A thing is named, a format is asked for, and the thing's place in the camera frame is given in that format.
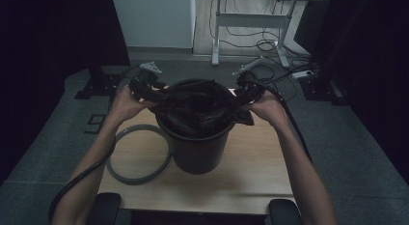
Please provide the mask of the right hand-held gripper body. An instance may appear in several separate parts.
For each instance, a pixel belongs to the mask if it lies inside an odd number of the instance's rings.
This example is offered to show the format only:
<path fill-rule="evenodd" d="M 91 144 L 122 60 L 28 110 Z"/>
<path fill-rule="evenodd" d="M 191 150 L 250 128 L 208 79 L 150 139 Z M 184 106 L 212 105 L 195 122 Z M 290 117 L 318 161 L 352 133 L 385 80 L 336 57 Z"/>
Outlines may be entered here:
<path fill-rule="evenodd" d="M 245 94 L 239 98 L 253 99 L 254 101 L 259 100 L 263 95 L 263 90 L 260 86 L 260 80 L 258 75 L 255 73 L 254 68 L 261 65 L 264 60 L 263 56 L 255 58 L 248 64 L 241 65 L 238 70 L 235 70 L 232 75 L 237 76 L 235 83 L 237 85 L 236 89 L 243 89 Z"/>

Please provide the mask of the white power strip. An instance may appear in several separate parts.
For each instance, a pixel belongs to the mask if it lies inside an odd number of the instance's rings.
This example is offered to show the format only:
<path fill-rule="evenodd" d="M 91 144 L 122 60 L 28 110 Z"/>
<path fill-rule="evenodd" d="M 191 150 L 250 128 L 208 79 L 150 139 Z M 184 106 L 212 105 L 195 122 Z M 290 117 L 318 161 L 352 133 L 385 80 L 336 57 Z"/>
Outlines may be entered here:
<path fill-rule="evenodd" d="M 311 78 L 314 77 L 314 73 L 311 70 L 302 70 L 292 74 L 292 78 L 299 79 L 299 78 Z"/>

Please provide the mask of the person's left hand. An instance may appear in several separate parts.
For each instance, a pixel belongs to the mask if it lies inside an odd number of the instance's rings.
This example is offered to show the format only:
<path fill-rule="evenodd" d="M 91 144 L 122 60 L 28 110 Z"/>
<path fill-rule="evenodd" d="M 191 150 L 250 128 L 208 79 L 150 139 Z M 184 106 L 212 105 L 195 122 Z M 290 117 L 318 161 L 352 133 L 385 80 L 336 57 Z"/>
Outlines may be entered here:
<path fill-rule="evenodd" d="M 156 103 L 143 100 L 139 101 L 134 98 L 128 86 L 122 87 L 115 95 L 108 120 L 110 122 L 122 123 L 139 114 L 147 108 L 156 106 Z"/>

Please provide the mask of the white cabinet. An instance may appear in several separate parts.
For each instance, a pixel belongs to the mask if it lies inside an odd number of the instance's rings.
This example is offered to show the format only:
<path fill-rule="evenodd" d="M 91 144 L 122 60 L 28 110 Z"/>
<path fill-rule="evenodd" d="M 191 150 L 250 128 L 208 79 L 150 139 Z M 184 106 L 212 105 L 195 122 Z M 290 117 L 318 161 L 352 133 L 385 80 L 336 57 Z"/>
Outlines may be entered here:
<path fill-rule="evenodd" d="M 114 0 L 128 47 L 194 46 L 196 0 Z"/>

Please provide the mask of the person's right hand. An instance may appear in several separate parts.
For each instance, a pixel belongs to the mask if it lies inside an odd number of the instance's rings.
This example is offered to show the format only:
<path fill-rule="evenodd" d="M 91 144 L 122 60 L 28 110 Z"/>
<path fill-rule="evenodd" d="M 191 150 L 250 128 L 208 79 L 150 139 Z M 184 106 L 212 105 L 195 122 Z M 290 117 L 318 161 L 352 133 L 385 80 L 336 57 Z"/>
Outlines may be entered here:
<path fill-rule="evenodd" d="M 242 109 L 254 112 L 274 128 L 288 125 L 286 111 L 278 98 L 269 91 L 265 91 L 259 100 L 246 104 Z"/>

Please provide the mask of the white desk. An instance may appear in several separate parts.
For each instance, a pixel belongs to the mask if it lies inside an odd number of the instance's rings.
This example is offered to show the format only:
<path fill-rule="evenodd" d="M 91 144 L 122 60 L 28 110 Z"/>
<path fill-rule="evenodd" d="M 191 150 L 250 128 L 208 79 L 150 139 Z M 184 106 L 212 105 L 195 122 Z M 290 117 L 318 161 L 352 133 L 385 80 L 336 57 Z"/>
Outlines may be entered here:
<path fill-rule="evenodd" d="M 286 14 L 233 14 L 221 12 L 221 0 L 217 0 L 215 15 L 215 34 L 212 46 L 211 64 L 215 67 L 219 65 L 219 28 L 224 27 L 243 27 L 243 28 L 273 28 L 281 29 L 281 35 L 276 44 L 276 52 L 283 67 L 288 68 L 289 62 L 285 55 L 284 41 L 292 15 L 298 1 L 325 1 L 325 0 L 280 0 L 288 1 L 289 9 Z"/>

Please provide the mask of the black floor socket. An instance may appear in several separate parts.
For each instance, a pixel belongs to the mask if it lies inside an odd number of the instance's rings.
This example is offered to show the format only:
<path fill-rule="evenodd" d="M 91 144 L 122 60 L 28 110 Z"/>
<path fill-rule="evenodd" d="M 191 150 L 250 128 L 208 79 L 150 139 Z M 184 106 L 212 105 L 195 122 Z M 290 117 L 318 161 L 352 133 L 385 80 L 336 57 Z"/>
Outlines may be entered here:
<path fill-rule="evenodd" d="M 103 122 L 106 118 L 105 114 L 93 114 L 86 124 L 85 134 L 98 134 L 101 130 Z"/>

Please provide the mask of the black plastic trash bin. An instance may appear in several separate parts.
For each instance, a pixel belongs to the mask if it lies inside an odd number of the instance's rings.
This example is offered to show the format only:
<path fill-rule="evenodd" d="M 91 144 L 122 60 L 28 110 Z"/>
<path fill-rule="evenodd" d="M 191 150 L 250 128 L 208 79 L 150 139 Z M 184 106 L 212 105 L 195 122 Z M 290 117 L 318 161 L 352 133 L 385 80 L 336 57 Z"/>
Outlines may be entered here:
<path fill-rule="evenodd" d="M 212 171 L 220 163 L 223 151 L 233 126 L 206 138 L 188 138 L 168 130 L 155 116 L 164 132 L 173 159 L 177 166 L 190 174 L 200 175 Z"/>

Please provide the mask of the black plastic trash bag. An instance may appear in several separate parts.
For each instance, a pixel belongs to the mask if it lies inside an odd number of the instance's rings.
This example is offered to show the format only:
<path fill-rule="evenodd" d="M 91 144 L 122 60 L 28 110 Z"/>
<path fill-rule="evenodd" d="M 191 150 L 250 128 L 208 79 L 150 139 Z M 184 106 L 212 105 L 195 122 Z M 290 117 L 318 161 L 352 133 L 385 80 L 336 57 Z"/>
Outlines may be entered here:
<path fill-rule="evenodd" d="M 184 80 L 161 93 L 167 99 L 150 111 L 177 135 L 206 138 L 235 124 L 255 124 L 251 113 L 241 109 L 237 97 L 214 80 Z"/>

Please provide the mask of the black curtain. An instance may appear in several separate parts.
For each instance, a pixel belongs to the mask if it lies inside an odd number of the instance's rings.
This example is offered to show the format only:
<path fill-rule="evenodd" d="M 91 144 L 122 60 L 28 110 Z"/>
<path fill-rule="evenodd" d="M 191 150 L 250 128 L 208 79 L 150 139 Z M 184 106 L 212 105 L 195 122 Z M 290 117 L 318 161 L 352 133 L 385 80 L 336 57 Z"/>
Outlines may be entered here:
<path fill-rule="evenodd" d="M 0 0 L 0 184 L 48 120 L 68 76 L 129 64 L 114 0 Z"/>
<path fill-rule="evenodd" d="M 409 0 L 310 1 L 294 40 L 409 179 Z"/>

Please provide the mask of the black stand base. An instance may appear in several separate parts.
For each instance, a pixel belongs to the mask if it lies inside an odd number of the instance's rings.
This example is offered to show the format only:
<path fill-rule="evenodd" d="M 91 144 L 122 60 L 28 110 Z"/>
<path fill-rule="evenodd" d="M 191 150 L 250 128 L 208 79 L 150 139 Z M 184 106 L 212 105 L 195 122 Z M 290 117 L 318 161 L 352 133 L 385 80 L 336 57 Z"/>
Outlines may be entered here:
<path fill-rule="evenodd" d="M 76 99 L 90 99 L 93 96 L 111 97 L 117 90 L 121 76 L 105 73 L 100 66 L 88 69 L 90 79 L 86 86 L 77 92 Z"/>
<path fill-rule="evenodd" d="M 306 100 L 328 101 L 337 106 L 348 105 L 341 88 L 334 80 L 323 83 L 317 78 L 302 78 L 299 80 L 299 84 Z"/>

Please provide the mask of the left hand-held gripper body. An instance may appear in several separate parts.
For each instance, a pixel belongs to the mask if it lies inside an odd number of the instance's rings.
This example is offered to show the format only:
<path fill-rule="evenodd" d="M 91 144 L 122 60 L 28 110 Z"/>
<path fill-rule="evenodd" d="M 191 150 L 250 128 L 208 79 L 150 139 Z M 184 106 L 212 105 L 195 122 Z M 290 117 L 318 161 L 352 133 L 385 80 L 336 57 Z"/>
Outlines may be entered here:
<path fill-rule="evenodd" d="M 158 81 L 158 74 L 161 70 L 154 62 L 141 64 L 135 76 L 131 79 L 128 87 L 135 99 L 142 97 L 166 97 L 166 95 L 155 95 L 151 92 L 152 88 L 162 89 L 165 84 Z"/>

